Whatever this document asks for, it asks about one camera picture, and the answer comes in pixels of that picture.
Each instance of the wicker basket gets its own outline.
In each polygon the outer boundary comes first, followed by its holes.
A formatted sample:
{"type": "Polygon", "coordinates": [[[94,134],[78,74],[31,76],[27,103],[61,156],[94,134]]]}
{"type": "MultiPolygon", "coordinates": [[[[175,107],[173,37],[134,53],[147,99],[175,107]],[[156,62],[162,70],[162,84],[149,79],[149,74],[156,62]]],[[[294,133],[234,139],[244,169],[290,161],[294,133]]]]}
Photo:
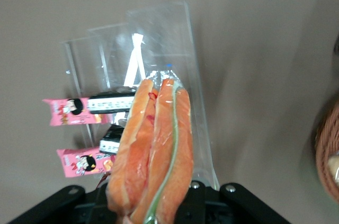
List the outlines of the wicker basket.
{"type": "Polygon", "coordinates": [[[328,158],[339,151],[339,102],[325,116],[316,136],[316,164],[326,192],[339,203],[339,186],[327,166],[328,158]]]}

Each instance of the metal screw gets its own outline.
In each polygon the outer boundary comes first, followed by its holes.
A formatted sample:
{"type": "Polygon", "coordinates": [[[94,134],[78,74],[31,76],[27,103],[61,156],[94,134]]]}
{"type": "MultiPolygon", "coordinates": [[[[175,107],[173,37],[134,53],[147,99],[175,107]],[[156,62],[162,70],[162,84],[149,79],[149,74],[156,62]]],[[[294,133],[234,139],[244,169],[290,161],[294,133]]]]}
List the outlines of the metal screw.
{"type": "Polygon", "coordinates": [[[228,191],[228,192],[235,192],[235,188],[234,188],[233,185],[227,185],[226,186],[226,191],[228,191]]]}
{"type": "Polygon", "coordinates": [[[193,189],[197,189],[200,187],[200,184],[198,182],[192,182],[190,187],[192,187],[193,189]]]}
{"type": "Polygon", "coordinates": [[[72,188],[72,189],[68,192],[68,194],[73,195],[73,194],[78,193],[78,191],[79,191],[79,189],[77,189],[77,188],[72,188]]]}

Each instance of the gray wall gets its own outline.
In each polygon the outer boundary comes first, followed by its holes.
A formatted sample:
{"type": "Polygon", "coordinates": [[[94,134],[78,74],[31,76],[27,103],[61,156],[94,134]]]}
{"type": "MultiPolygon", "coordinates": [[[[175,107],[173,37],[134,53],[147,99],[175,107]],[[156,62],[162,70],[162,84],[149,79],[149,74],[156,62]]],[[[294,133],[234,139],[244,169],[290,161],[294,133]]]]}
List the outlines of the gray wall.
{"type": "MultiPolygon", "coordinates": [[[[76,128],[50,127],[41,101],[66,97],[59,43],[168,1],[181,0],[0,0],[1,223],[68,184],[98,183],[64,178],[56,155],[77,147],[76,128]]],[[[311,132],[339,87],[339,0],[185,1],[219,182],[243,184],[293,223],[337,223],[311,132]]]]}

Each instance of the sausage package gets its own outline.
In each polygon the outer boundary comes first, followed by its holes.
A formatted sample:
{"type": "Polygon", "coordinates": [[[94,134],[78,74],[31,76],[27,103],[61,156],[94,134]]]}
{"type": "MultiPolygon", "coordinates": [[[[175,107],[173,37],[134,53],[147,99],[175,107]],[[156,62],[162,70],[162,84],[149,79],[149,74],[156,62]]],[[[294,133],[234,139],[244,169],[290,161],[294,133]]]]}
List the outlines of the sausage package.
{"type": "Polygon", "coordinates": [[[43,101],[50,106],[51,126],[109,122],[106,114],[90,113],[88,98],[44,99],[43,101]]]}
{"type": "Polygon", "coordinates": [[[110,172],[115,161],[115,156],[104,154],[99,147],[80,150],[58,149],[66,177],[93,175],[110,172]]]}

